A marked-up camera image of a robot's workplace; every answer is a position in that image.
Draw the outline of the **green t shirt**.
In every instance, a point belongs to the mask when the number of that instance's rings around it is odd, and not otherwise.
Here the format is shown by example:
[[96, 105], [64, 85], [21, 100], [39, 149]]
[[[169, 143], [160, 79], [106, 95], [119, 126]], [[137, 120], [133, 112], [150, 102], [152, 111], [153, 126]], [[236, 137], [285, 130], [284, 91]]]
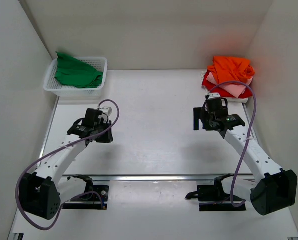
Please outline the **green t shirt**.
[[103, 82], [103, 72], [66, 53], [57, 52], [55, 79], [64, 86], [95, 89]]

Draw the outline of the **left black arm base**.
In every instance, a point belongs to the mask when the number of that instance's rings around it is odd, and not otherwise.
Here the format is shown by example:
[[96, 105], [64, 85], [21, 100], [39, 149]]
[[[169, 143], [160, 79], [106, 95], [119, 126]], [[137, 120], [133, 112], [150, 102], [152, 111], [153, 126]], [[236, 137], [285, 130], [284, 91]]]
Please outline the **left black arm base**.
[[61, 199], [63, 209], [66, 210], [106, 210], [110, 186], [108, 183], [97, 182], [90, 176], [76, 174], [67, 177], [67, 180], [61, 183]]

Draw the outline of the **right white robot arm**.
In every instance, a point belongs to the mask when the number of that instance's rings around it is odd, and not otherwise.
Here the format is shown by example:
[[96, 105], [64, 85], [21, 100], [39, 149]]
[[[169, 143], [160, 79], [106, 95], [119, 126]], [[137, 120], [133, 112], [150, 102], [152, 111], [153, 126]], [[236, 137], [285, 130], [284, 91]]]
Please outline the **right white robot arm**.
[[218, 93], [209, 93], [203, 107], [193, 110], [193, 129], [218, 132], [239, 154], [253, 175], [254, 181], [237, 174], [225, 174], [214, 184], [197, 192], [203, 202], [250, 202], [262, 216], [291, 207], [296, 202], [298, 177], [274, 162], [250, 137], [249, 126], [237, 114], [229, 114], [228, 100]]

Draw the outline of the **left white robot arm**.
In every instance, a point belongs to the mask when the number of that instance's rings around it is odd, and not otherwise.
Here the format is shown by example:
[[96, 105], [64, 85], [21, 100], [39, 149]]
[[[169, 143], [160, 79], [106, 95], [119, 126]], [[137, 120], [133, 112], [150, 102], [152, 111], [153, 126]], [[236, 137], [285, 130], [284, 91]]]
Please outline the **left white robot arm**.
[[51, 220], [65, 202], [93, 196], [93, 180], [75, 174], [62, 181], [69, 166], [92, 142], [113, 142], [111, 107], [88, 108], [84, 118], [76, 120], [67, 131], [61, 150], [43, 160], [33, 173], [25, 173], [19, 184], [22, 209], [45, 220]]

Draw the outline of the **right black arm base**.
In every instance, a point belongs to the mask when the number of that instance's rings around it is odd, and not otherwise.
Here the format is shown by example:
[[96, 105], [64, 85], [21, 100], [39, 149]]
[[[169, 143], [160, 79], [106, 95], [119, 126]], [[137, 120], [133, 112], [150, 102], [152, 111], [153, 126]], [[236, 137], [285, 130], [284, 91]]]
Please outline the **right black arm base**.
[[189, 192], [186, 200], [198, 199], [200, 212], [244, 212], [246, 204], [234, 207], [230, 202], [230, 195], [225, 193], [221, 185], [223, 180], [233, 177], [226, 174], [214, 179], [213, 184], [198, 185], [197, 191]]

